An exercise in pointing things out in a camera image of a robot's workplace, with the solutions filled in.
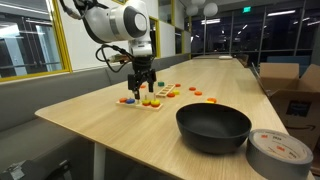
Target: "wooden table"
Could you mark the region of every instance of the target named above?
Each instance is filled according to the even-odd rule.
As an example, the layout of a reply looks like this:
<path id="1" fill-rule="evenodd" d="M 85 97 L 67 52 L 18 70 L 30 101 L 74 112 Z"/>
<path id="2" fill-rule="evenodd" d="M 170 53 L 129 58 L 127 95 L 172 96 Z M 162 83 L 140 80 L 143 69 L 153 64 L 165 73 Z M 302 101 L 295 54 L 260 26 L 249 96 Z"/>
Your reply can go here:
<path id="1" fill-rule="evenodd" d="M 162 100 L 159 112 L 116 106 L 119 98 L 131 95 L 124 82 L 43 108 L 36 115 L 172 177 L 263 179 L 246 160 L 246 143 L 228 155 L 201 153 L 182 142 L 175 119 L 180 107 L 215 97 L 219 104 L 246 114 L 252 129 L 287 133 L 249 69 L 237 60 L 195 59 L 157 72 L 157 76 L 167 84 L 182 85 L 177 88 L 179 96 Z M 203 95 L 195 96 L 190 86 Z"/>

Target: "wall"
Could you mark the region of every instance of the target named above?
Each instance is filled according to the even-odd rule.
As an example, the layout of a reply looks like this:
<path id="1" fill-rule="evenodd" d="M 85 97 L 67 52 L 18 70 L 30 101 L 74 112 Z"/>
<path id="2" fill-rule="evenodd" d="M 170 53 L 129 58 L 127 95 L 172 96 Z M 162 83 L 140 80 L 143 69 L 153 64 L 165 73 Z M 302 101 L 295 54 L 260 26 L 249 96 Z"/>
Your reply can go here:
<path id="1" fill-rule="evenodd" d="M 320 25 L 318 25 L 318 31 L 315 36 L 316 40 L 313 46 L 311 63 L 320 65 Z"/>
<path id="2" fill-rule="evenodd" d="M 174 56 L 176 54 L 174 26 L 159 21 L 159 28 L 161 57 Z"/>
<path id="3" fill-rule="evenodd" d="M 151 17 L 159 19 L 158 0 L 142 0 L 147 5 L 148 14 Z"/>
<path id="4" fill-rule="evenodd" d="M 183 52 L 184 53 L 191 53 L 191 46 L 190 46 L 190 44 L 191 44 L 191 34 L 190 34 L 190 32 L 184 32 L 184 50 L 183 50 Z"/>
<path id="5" fill-rule="evenodd" d="M 158 0 L 143 0 L 143 1 L 146 3 L 149 16 L 159 19 Z M 111 0 L 100 0 L 99 2 L 102 4 L 105 4 L 110 8 L 121 6 L 120 4 L 115 3 Z M 73 1 L 65 1 L 65 4 L 68 7 L 75 9 L 73 5 Z M 183 10 L 183 7 L 181 8 L 180 5 L 177 6 L 178 7 L 177 10 L 179 11 L 176 10 L 175 12 L 175 15 L 177 17 L 175 18 L 175 23 L 177 25 L 179 24 L 179 27 L 183 29 L 184 19 L 182 17 L 184 17 L 184 11 L 180 11 L 181 9 Z M 64 29 L 67 47 L 69 51 L 72 69 L 77 71 L 77 70 L 82 70 L 87 68 L 106 66 L 105 63 L 102 63 L 96 60 L 95 52 L 100 47 L 100 44 L 95 43 L 89 37 L 83 23 L 81 21 L 77 21 L 70 18 L 66 13 L 63 12 L 60 4 L 59 4 L 59 10 L 61 14 L 61 19 L 62 19 L 62 24 L 63 24 L 63 29 Z M 159 39 L 160 39 L 161 58 L 175 56 L 174 26 L 164 23 L 162 21 L 159 21 L 159 30 L 160 30 Z M 127 41 L 114 42 L 112 44 L 128 50 Z M 190 49 L 189 47 L 190 43 L 185 42 L 185 46 L 186 46 L 185 47 L 186 49 Z M 105 52 L 107 54 L 107 57 L 110 57 L 118 53 L 110 49 L 107 49 Z"/>
<path id="6" fill-rule="evenodd" d="M 110 8 L 119 6 L 118 3 L 115 3 L 111 0 L 100 0 L 99 2 L 105 4 Z M 65 1 L 65 4 L 68 7 L 75 9 L 73 1 Z M 72 19 L 66 13 L 64 13 L 60 3 L 59 10 L 61 14 L 65 38 L 67 41 L 72 69 L 81 70 L 86 68 L 105 66 L 105 63 L 100 62 L 95 58 L 95 52 L 100 47 L 100 44 L 94 42 L 89 37 L 82 21 Z M 114 42 L 112 44 L 128 50 L 127 41 Z M 118 52 L 111 49 L 106 49 L 105 53 L 107 57 L 118 54 Z"/>

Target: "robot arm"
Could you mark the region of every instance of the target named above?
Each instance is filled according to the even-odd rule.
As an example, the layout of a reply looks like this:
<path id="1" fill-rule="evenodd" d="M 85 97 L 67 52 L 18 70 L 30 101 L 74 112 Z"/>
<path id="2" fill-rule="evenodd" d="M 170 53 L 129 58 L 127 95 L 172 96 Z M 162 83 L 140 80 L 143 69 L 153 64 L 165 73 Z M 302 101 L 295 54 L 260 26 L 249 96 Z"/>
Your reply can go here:
<path id="1" fill-rule="evenodd" d="M 150 38 L 149 16 L 141 0 L 130 0 L 125 5 L 108 8 L 97 0 L 73 0 L 80 15 L 60 0 L 64 11 L 75 19 L 82 19 L 88 35 L 97 43 L 104 44 L 129 40 L 134 74 L 128 75 L 128 89 L 135 99 L 140 99 L 140 85 L 147 81 L 149 92 L 153 92 L 156 81 L 151 69 L 153 51 Z"/>

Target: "white wall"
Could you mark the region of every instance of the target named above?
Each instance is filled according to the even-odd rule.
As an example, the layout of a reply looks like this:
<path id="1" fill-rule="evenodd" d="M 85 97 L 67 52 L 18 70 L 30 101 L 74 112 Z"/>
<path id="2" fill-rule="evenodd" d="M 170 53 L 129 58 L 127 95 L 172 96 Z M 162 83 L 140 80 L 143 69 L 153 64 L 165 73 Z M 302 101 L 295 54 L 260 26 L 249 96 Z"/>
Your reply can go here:
<path id="1" fill-rule="evenodd" d="M 110 8 L 121 6 L 120 4 L 115 3 L 111 0 L 100 0 L 99 2 L 105 4 Z M 68 7 L 75 9 L 73 1 L 65 1 L 65 4 Z M 59 10 L 61 14 L 65 38 L 67 41 L 67 47 L 69 51 L 72 69 L 81 70 L 86 68 L 105 66 L 105 63 L 100 62 L 95 58 L 95 52 L 100 47 L 100 44 L 94 42 L 89 37 L 85 30 L 83 22 L 72 19 L 66 13 L 64 13 L 60 3 Z M 117 45 L 121 48 L 128 50 L 127 41 L 114 42 L 111 44 Z M 107 57 L 110 57 L 114 54 L 118 54 L 118 52 L 113 51 L 111 49 L 106 49 L 105 53 Z"/>
<path id="2" fill-rule="evenodd" d="M 162 21 L 159 21 L 159 28 L 161 57 L 174 56 L 176 53 L 175 28 Z"/>
<path id="3" fill-rule="evenodd" d="M 143 0 L 146 3 L 149 16 L 154 18 L 159 18 L 159 5 L 158 0 Z M 112 8 L 116 6 L 121 6 L 111 0 L 99 0 L 100 3 Z M 73 1 L 65 1 L 68 7 L 74 8 Z M 176 15 L 176 26 L 180 29 L 184 28 L 184 12 L 181 11 L 181 6 L 175 5 L 175 15 Z M 95 52 L 100 47 L 100 44 L 95 43 L 87 34 L 82 21 L 74 20 L 70 18 L 66 13 L 63 12 L 62 7 L 59 3 L 59 10 L 61 14 L 63 29 L 65 38 L 67 41 L 67 47 L 69 51 L 70 61 L 72 69 L 82 70 L 87 68 L 94 68 L 99 66 L 106 66 L 95 58 Z M 175 56 L 175 27 L 167 23 L 159 21 L 159 35 L 160 35 L 160 54 L 161 57 Z M 185 38 L 185 52 L 190 52 L 190 38 Z M 117 45 L 121 48 L 128 50 L 128 42 L 115 42 L 111 43 Z M 117 54 L 113 50 L 107 49 L 107 57 Z"/>
<path id="4" fill-rule="evenodd" d="M 190 32 L 184 31 L 184 53 L 191 53 L 191 34 Z"/>
<path id="5" fill-rule="evenodd" d="M 147 5 L 149 16 L 159 19 L 158 0 L 142 0 L 142 1 L 144 1 Z"/>
<path id="6" fill-rule="evenodd" d="M 175 5 L 174 5 L 174 22 L 175 22 L 175 26 L 180 28 L 180 29 L 184 29 L 184 7 L 181 4 L 180 1 L 176 0 L 174 1 Z"/>

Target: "exit sign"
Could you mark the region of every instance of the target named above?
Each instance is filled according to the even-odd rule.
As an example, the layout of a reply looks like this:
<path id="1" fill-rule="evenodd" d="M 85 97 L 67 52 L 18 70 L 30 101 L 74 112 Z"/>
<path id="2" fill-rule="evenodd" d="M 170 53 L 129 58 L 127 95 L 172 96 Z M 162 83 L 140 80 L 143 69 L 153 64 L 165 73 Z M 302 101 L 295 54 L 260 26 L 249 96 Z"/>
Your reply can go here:
<path id="1" fill-rule="evenodd" d="M 243 12 L 242 12 L 242 13 L 248 13 L 248 12 L 250 12 L 250 11 L 251 11 L 251 7 L 248 6 L 248 7 L 244 7 L 244 8 L 243 8 Z"/>

